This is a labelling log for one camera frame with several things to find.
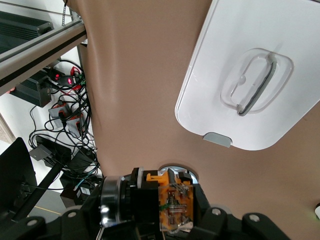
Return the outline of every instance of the gray latch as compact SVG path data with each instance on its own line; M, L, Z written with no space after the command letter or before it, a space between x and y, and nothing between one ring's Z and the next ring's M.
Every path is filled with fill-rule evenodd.
M232 143L232 140L230 137L227 137L215 132L208 132L206 135L203 136L203 139L215 144L225 146L227 148L230 148Z

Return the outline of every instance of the orange circuit board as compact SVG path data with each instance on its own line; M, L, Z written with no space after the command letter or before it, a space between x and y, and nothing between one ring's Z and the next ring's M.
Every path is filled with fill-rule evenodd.
M147 175L147 181L158 181L160 230L175 232L193 221L194 195L190 181L182 182L168 171L161 176Z

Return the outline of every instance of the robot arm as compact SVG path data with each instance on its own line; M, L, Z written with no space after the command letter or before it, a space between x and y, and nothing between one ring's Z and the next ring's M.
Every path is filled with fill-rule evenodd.
M0 240L288 240L265 215L242 220L211 207L201 186L185 172L133 169L108 176L80 209L56 220L28 217Z

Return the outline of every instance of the metal screw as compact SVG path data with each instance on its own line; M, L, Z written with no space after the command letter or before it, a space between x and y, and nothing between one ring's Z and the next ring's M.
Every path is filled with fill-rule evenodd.
M212 214L219 216L221 214L221 211L218 208L212 209Z
M256 223L260 221L260 218L257 215L254 215L254 214L249 215L249 219L251 221L256 222Z
M37 219L33 219L33 220L31 220L31 221L28 221L26 225L27 225L27 226L33 226L33 225L35 225L37 222L38 222Z
M73 218L77 213L75 211L72 211L68 214L68 218Z

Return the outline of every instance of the electronic component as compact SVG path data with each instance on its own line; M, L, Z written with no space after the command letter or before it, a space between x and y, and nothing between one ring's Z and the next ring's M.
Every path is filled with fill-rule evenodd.
M58 101L58 104L49 110L49 114L57 128L62 128L64 125L61 118L67 118L71 115L71 110L69 105L65 101Z
M0 49L13 49L52 29L49 21L0 11Z
M46 150L45 150L46 154L50 154L50 156L46 157L47 160L44 161L44 164L47 167L52 168L53 163L54 163L52 158L55 159L56 161L58 161L59 163L64 164L64 165L67 165L70 162L71 155L72 155L70 148L63 146L61 144L58 144L58 143L51 141L49 139L46 139L42 136L36 136L35 139L36 139L37 146L42 145L43 147L46 148Z
M73 116L68 121L66 121L66 125L68 126L69 132L74 138L79 138L81 132L83 132L83 123L85 120L83 119L84 115L81 113L79 115Z
M62 184L62 187L64 189L68 188L68 185L71 185L72 189L75 187L76 182L74 179L70 178L69 176L67 176L65 173L63 173L60 177L60 182Z
M81 147L76 155L72 158L68 167L74 169L77 173L81 174L90 165L93 165L96 156L92 151Z
M193 186L187 179L180 179L179 175L169 168L163 175L146 176L146 181L157 181L159 183L159 218L160 230L171 233L190 229L193 222Z
M37 161L52 157L52 152L42 144L39 144L35 149L32 149L29 154L30 157L33 157Z
M79 84L81 81L81 78L79 75L62 75L58 78L56 81L60 86L63 87L71 87Z
M89 184L83 183L81 187L78 187L74 190L72 184L68 184L65 189L60 194L60 198L66 208L70 208L76 205L82 205L84 201L90 195L90 186Z
M10 94L42 108L51 101L47 79L48 74L41 70L16 86Z
M65 76L65 74L62 71L59 71L54 68L50 68L46 70L48 72L49 78L53 81L56 82L59 80L61 76Z
M73 76L73 75L78 75L80 74L80 71L77 67L73 66L70 70L70 75Z

